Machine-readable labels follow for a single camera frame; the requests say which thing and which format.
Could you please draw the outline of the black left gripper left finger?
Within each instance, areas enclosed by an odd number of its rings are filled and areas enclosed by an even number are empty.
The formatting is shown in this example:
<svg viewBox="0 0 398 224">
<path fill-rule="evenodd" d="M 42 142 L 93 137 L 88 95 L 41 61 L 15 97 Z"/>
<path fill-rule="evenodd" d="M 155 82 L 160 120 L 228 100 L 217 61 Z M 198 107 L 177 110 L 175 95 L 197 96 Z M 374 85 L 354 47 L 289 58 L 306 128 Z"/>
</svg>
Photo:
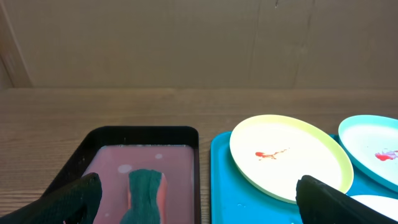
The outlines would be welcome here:
<svg viewBox="0 0 398 224">
<path fill-rule="evenodd" d="M 90 173 L 1 217 L 1 224 L 92 224 L 101 198 L 99 175 Z"/>
</svg>

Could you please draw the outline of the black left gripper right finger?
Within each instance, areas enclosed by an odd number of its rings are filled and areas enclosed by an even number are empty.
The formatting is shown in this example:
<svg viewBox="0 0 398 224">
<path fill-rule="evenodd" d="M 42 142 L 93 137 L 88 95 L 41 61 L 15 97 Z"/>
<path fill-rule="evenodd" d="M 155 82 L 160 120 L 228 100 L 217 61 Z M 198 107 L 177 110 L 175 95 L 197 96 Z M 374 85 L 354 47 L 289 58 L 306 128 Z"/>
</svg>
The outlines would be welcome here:
<svg viewBox="0 0 398 224">
<path fill-rule="evenodd" d="M 298 180 L 296 203 L 303 224 L 397 224 L 310 175 Z"/>
</svg>

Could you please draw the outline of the yellow-green plate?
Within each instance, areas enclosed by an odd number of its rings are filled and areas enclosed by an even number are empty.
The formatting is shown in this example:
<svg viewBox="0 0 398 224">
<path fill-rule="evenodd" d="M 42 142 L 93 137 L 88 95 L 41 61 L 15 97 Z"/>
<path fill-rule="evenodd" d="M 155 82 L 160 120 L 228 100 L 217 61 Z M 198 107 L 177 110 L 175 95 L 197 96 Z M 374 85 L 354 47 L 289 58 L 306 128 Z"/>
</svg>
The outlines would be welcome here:
<svg viewBox="0 0 398 224">
<path fill-rule="evenodd" d="M 310 175 L 347 193 L 353 165 L 327 133 L 302 120 L 264 114 L 240 122 L 229 148 L 240 173 L 253 186 L 283 202 L 296 203 L 296 185 Z"/>
</svg>

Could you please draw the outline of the white plate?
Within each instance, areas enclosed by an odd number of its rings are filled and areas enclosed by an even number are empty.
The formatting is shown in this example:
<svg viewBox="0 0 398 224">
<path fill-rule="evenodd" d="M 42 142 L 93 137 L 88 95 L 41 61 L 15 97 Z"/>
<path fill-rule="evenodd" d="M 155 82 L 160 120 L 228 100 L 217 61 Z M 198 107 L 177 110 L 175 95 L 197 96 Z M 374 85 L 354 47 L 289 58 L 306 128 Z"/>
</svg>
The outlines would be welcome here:
<svg viewBox="0 0 398 224">
<path fill-rule="evenodd" d="M 397 221 L 397 199 L 378 195 L 354 195 L 351 198 Z"/>
</svg>

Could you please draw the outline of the green and orange sponge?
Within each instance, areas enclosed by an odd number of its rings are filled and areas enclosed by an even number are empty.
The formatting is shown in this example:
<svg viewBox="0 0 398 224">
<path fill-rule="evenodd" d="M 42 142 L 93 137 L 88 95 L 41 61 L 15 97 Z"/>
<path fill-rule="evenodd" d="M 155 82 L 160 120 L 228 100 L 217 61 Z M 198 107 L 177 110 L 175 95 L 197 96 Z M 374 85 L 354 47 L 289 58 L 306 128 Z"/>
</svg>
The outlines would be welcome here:
<svg viewBox="0 0 398 224">
<path fill-rule="evenodd" d="M 128 210 L 120 224 L 166 224 L 167 181 L 156 170 L 139 169 L 129 173 Z"/>
</svg>

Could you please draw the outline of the light blue plate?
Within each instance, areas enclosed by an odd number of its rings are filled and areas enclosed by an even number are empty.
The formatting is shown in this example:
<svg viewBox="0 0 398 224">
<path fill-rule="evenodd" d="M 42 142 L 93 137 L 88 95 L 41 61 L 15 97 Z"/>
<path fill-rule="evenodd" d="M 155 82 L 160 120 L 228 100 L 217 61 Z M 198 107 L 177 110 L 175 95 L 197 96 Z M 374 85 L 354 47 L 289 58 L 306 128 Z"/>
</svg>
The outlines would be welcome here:
<svg viewBox="0 0 398 224">
<path fill-rule="evenodd" d="M 372 180 L 397 191 L 397 120 L 355 115 L 338 127 L 339 143 L 351 162 Z"/>
</svg>

